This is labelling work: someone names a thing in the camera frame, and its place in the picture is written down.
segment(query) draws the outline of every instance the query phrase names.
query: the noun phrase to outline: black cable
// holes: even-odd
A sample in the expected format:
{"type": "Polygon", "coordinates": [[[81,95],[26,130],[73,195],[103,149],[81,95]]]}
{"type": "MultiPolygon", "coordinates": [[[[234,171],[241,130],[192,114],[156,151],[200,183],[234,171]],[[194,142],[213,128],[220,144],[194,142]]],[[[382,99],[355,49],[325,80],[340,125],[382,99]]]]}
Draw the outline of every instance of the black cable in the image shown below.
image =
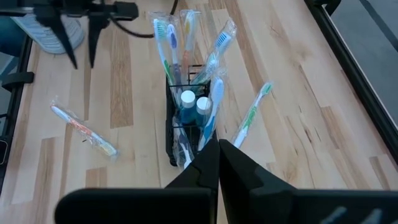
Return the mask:
{"type": "MultiPolygon", "coordinates": [[[[101,4],[103,6],[105,6],[105,0],[101,0],[101,4]]],[[[170,12],[171,15],[174,15],[175,10],[177,8],[177,4],[178,4],[178,0],[174,0],[173,8],[172,8],[172,10],[170,12]]],[[[124,32],[126,32],[126,33],[128,33],[128,34],[130,34],[130,35],[132,35],[134,37],[148,38],[148,39],[155,37],[155,34],[139,34],[139,33],[133,32],[133,31],[125,28],[122,24],[120,24],[119,21],[117,21],[109,12],[106,12],[106,13],[108,13],[109,18],[111,19],[111,21],[113,22],[113,24],[115,26],[117,26],[119,29],[123,30],[124,32]]]]}

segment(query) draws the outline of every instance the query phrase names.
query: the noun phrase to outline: black wire rack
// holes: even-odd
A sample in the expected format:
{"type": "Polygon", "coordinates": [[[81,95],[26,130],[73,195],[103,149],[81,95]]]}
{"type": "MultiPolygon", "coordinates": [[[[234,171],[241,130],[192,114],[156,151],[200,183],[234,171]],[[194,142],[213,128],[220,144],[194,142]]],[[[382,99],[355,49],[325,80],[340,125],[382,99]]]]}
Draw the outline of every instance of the black wire rack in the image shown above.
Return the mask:
{"type": "MultiPolygon", "coordinates": [[[[178,88],[178,87],[188,87],[188,86],[199,86],[199,89],[203,90],[203,94],[197,95],[196,98],[200,98],[202,96],[208,96],[210,92],[210,82],[206,84],[198,84],[192,85],[191,79],[194,77],[203,67],[203,65],[191,65],[188,69],[188,84],[186,85],[169,85],[166,82],[166,107],[167,107],[167,118],[166,118],[166,153],[170,158],[170,164],[172,166],[177,166],[176,160],[173,155],[173,144],[174,144],[174,129],[175,128],[183,128],[187,134],[188,141],[191,145],[191,149],[193,155],[198,154],[198,145],[200,140],[201,130],[198,125],[196,125],[195,121],[190,124],[184,124],[182,126],[173,126],[173,116],[178,115],[179,111],[175,107],[175,102],[173,99],[172,92],[170,88],[178,88]]],[[[213,139],[217,139],[216,131],[213,133],[213,139]]]]}

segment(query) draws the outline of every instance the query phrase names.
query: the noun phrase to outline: wooden table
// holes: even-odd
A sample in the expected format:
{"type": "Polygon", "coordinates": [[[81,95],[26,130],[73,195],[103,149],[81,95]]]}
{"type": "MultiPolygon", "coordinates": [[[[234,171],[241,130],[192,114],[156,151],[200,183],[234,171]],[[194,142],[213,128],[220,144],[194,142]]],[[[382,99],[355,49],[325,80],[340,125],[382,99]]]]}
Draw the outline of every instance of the wooden table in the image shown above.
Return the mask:
{"type": "MultiPolygon", "coordinates": [[[[148,11],[172,0],[136,1],[130,29],[152,32],[148,11]]],[[[264,82],[261,104],[241,150],[286,182],[305,189],[397,189],[388,150],[358,101],[303,0],[185,0],[203,12],[196,61],[203,59],[229,16],[238,26],[227,51],[228,79],[217,132],[231,139],[264,82]]],[[[165,75],[153,39],[110,25],[96,64],[87,42],[66,55],[34,45],[4,187],[0,223],[51,223],[63,195],[83,187],[164,187],[179,174],[165,153],[165,75]],[[121,150],[104,159],[50,110],[56,99],[121,150]]],[[[223,209],[219,223],[225,223],[223,209]]]]}

